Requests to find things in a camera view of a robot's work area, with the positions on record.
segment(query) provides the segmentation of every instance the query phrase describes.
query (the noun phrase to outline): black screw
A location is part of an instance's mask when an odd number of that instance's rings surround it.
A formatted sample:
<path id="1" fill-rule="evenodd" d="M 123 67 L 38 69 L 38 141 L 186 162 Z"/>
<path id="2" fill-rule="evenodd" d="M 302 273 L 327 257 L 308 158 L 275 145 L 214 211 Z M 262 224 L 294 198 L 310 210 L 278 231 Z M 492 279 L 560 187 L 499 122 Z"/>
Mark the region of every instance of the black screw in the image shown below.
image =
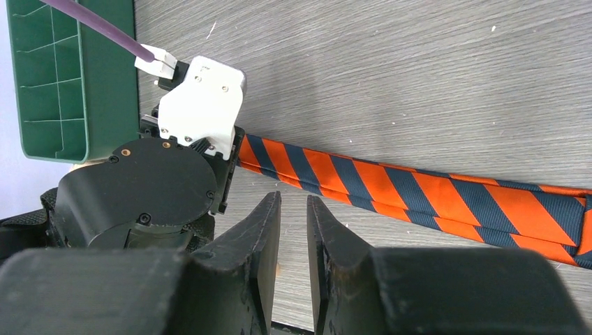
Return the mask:
<path id="1" fill-rule="evenodd" d="M 140 225 L 148 225 L 148 223 L 150 223 L 151 219 L 152 219 L 152 217 L 150 217 L 150 214 L 143 213 L 143 214 L 140 214 L 140 218 L 138 220 L 140 222 Z"/>

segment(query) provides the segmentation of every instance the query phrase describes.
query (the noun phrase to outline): green plastic bin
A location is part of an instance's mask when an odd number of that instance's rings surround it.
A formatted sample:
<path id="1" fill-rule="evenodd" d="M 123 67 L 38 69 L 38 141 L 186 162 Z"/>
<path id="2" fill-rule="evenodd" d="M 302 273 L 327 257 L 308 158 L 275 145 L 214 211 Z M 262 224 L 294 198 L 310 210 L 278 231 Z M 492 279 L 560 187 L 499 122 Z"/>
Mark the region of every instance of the green plastic bin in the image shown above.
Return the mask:
<path id="1" fill-rule="evenodd" d="M 130 36 L 133 0 L 79 0 Z M 7 0 L 22 150 L 83 163 L 138 139 L 135 57 L 39 0 Z"/>

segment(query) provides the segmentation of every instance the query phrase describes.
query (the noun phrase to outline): fabric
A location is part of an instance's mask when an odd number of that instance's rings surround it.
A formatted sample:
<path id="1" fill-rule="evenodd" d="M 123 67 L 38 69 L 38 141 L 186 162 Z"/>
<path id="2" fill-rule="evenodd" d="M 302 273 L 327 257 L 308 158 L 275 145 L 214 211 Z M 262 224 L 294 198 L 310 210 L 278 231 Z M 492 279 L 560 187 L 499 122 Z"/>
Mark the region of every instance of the fabric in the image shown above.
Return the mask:
<path id="1" fill-rule="evenodd" d="M 214 217 L 209 214 L 185 225 L 183 229 L 193 233 L 193 237 L 191 238 L 189 245 L 185 248 L 185 251 L 192 253 L 213 241 L 215 227 L 216 221 Z"/>
<path id="2" fill-rule="evenodd" d="M 239 165 L 399 220 L 592 269 L 592 191 L 375 163 L 247 135 Z"/>
<path id="3" fill-rule="evenodd" d="M 46 211 L 53 211 L 57 199 L 57 187 L 51 188 L 40 196 L 41 204 Z"/>
<path id="4" fill-rule="evenodd" d="M 42 225 L 47 222 L 47 212 L 44 209 L 37 211 L 31 211 L 29 213 L 13 216 L 0 220 L 0 227 L 18 227 L 18 226 L 31 226 L 31 225 Z"/>

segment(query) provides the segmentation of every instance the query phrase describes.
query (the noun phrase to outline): gray wood-grain surface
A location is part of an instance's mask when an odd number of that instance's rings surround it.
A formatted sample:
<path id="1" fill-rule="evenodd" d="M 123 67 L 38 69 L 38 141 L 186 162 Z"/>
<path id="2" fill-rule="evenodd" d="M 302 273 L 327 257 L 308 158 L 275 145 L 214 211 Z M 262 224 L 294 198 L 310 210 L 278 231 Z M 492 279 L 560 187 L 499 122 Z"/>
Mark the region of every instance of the gray wood-grain surface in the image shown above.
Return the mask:
<path id="1" fill-rule="evenodd" d="M 141 43 L 245 71 L 238 125 L 249 133 L 415 168 L 592 188 L 592 1 L 135 3 Z M 163 91 L 148 75 L 139 80 L 148 112 Z M 306 192 L 239 170 L 217 233 L 275 190 L 274 319 L 310 329 Z M 377 246 L 481 246 L 327 204 Z M 592 322 L 592 271 L 554 266 Z"/>

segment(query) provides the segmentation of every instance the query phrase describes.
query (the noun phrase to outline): white connector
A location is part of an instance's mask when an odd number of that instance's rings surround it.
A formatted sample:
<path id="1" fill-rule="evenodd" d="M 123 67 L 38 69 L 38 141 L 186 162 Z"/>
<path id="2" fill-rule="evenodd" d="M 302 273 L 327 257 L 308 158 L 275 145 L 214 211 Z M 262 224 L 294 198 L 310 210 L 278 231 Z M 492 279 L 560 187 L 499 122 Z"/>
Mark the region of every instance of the white connector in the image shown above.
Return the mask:
<path id="1" fill-rule="evenodd" d="M 246 77 L 241 70 L 206 57 L 194 58 L 184 81 L 161 99 L 161 137 L 174 136 L 186 147 L 207 138 L 211 146 L 205 153 L 219 152 L 227 161 L 244 91 Z"/>
<path id="2" fill-rule="evenodd" d="M 156 77 L 172 79 L 173 75 L 175 74 L 177 59 L 166 52 L 164 49 L 145 44 L 142 44 L 142 46 L 154 54 L 155 60 L 148 62 L 141 59 L 140 57 L 136 57 L 134 64 L 135 67 L 146 73 L 155 75 Z"/>

